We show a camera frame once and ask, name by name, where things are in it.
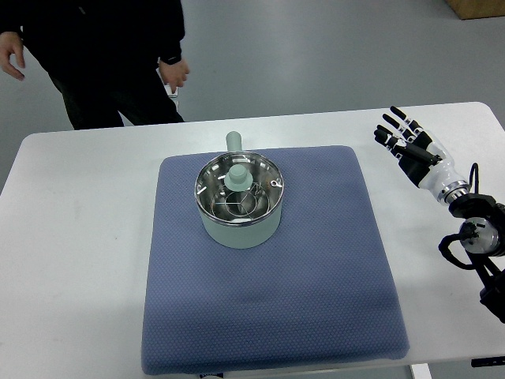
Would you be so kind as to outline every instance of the pot lid knob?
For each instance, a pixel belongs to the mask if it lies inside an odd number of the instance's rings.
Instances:
[[[253,176],[241,164],[234,164],[224,178],[224,185],[234,192],[246,191],[252,184]]]

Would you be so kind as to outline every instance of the metal bracket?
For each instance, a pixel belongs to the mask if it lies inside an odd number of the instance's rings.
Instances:
[[[505,366],[505,357],[472,359],[472,367]]]
[[[410,365],[412,379],[432,379],[432,374],[429,372],[428,363],[420,365]]]

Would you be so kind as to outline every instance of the human hand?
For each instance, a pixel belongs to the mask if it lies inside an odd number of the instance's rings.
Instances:
[[[164,84],[169,84],[172,93],[175,93],[177,87],[184,87],[184,82],[187,80],[189,66],[185,59],[169,65],[164,61],[159,61],[159,74]]]
[[[4,73],[22,81],[24,75],[10,63],[10,55],[16,55],[16,63],[24,68],[23,40],[16,32],[3,32],[0,34],[0,67]]]

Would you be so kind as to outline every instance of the pot handle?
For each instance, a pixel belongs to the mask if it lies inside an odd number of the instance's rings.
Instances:
[[[241,152],[242,151],[242,136],[239,132],[229,132],[226,135],[226,147],[228,152]]]

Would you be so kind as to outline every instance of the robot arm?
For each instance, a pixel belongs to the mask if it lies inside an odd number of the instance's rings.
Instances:
[[[476,175],[476,192],[470,193],[471,185],[456,172],[445,147],[398,108],[391,107],[391,112],[400,122],[384,114],[390,127],[378,125],[376,141],[398,159],[415,186],[430,191],[440,204],[449,205],[452,216],[465,219],[457,234],[442,239],[439,250],[453,265],[477,272],[484,284],[481,303],[505,323],[505,270],[501,272],[490,259],[505,255],[505,206],[478,193],[476,163],[470,173],[470,183],[474,172]],[[452,254],[449,245],[455,241],[464,247],[470,265]]]

